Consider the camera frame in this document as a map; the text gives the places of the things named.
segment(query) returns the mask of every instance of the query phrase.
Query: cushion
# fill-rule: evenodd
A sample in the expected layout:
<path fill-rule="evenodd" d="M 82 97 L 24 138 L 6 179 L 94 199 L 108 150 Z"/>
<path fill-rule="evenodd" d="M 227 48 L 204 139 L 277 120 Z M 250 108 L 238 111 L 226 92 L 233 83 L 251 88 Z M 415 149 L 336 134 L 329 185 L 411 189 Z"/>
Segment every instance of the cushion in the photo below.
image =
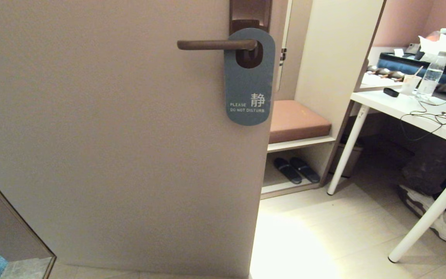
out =
<path fill-rule="evenodd" d="M 331 123 L 294 100 L 275 101 L 269 143 L 327 136 Z"/>

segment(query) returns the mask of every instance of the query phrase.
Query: white desk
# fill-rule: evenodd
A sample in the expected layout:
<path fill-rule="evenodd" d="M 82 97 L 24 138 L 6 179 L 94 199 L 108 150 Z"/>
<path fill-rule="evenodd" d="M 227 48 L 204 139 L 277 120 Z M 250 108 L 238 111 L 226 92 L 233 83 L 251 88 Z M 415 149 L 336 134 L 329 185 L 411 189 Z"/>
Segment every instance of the white desk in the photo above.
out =
<path fill-rule="evenodd" d="M 345 169 L 347 160 L 352 152 L 354 143 L 359 136 L 364 120 L 368 114 L 370 108 L 376 109 L 382 113 L 386 113 L 396 118 L 400 118 L 402 115 L 407 114 L 411 111 L 422 111 L 423 108 L 419 103 L 406 95 L 400 94 L 398 97 L 393 98 L 389 95 L 383 93 L 383 91 L 365 91 L 352 93 L 350 97 L 351 100 L 361 104 L 361 110 L 354 122 L 352 127 L 352 132 L 347 140 L 345 149 L 343 150 L 340 161 L 336 168 L 333 179 L 328 188 L 328 194 L 332 195 L 335 192 L 340 176 Z M 432 101 L 436 104 L 444 103 L 443 100 L 432 98 Z M 441 114 L 446 113 L 446 104 L 442 106 L 430 106 L 424 104 L 428 113 Z M 405 116 L 402 118 L 404 122 L 415 125 L 425 131 L 432 132 L 439 127 L 439 124 L 422 117 Z M 444 138 L 446 140 L 446 125 L 434 132 L 436 136 Z M 416 223 L 416 225 L 407 233 L 404 239 L 393 249 L 393 251 L 388 256 L 388 259 L 395 263 L 397 262 L 405 252 L 423 235 L 423 233 L 431 226 L 431 224 L 436 220 L 436 218 L 446 209 L 446 189 L 441 193 L 439 198 L 435 203 L 428 209 L 428 211 L 423 215 L 423 217 Z"/>

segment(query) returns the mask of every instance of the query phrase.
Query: table surface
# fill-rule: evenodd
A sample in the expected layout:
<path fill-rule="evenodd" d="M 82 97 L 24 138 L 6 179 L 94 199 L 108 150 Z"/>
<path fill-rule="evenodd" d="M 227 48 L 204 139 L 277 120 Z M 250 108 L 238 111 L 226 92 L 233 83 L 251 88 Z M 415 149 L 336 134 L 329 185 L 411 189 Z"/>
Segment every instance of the table surface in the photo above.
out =
<path fill-rule="evenodd" d="M 350 99 L 369 106 L 370 108 L 379 110 L 382 113 L 386 113 L 395 118 L 400 118 L 402 115 L 407 114 L 411 111 L 424 110 L 419 102 L 416 101 L 413 97 L 400 94 L 398 97 L 393 98 L 383 93 L 382 90 L 354 92 L 352 93 Z M 430 101 L 435 104 L 442 104 L 445 102 L 444 100 L 438 99 L 436 97 L 432 97 Z M 423 104 L 423 106 L 428 110 L 428 113 L 446 113 L 446 104 L 441 106 L 431 106 Z M 437 124 L 436 122 L 422 117 L 405 116 L 404 118 L 402 118 L 402 120 L 428 132 L 432 132 L 439 127 L 439 124 Z M 446 140 L 446 125 L 442 126 L 440 129 L 434 132 L 434 134 Z"/>

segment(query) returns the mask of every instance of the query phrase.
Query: chinese character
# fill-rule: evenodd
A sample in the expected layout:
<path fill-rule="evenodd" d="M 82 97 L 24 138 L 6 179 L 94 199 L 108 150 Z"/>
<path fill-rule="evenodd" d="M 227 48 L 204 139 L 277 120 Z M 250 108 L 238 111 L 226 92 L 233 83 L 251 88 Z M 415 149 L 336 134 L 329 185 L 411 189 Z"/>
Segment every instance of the chinese character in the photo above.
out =
<path fill-rule="evenodd" d="M 251 106 L 252 107 L 261 107 L 264 104 L 264 95 L 262 94 L 252 94 L 251 95 Z"/>

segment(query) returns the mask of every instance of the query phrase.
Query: wire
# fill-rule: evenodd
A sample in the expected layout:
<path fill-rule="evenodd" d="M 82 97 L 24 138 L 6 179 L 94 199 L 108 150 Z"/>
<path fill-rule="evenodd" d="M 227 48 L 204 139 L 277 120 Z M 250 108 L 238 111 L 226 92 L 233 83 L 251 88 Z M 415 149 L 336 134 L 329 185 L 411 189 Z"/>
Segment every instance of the wire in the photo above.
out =
<path fill-rule="evenodd" d="M 404 114 L 400 117 L 400 127 L 402 128 L 402 133 L 404 134 L 405 138 L 407 138 L 408 141 L 419 141 L 423 138 L 426 138 L 427 136 L 429 136 L 430 134 L 433 134 L 434 132 L 438 131 L 438 129 L 440 129 L 441 127 L 443 127 L 444 125 L 446 125 L 446 122 L 442 122 L 442 120 L 446 120 L 446 113 L 445 112 L 441 112 L 441 114 L 433 114 L 433 113 L 428 113 L 428 110 L 423 106 L 423 104 L 427 104 L 430 106 L 442 106 L 445 105 L 446 102 L 442 103 L 442 104 L 430 104 L 427 102 L 423 102 L 423 101 L 418 101 L 419 105 L 424 109 L 424 111 L 411 111 L 407 114 Z M 402 118 L 404 118 L 405 116 L 416 116 L 416 117 L 422 117 L 422 118 L 426 118 L 429 119 L 437 124 L 439 124 L 439 127 L 437 129 L 435 129 L 432 132 L 429 132 L 428 134 L 425 134 L 423 136 L 420 136 L 419 138 L 409 138 L 407 136 L 407 133 L 405 132 L 405 128 L 403 125 L 403 121 Z"/>

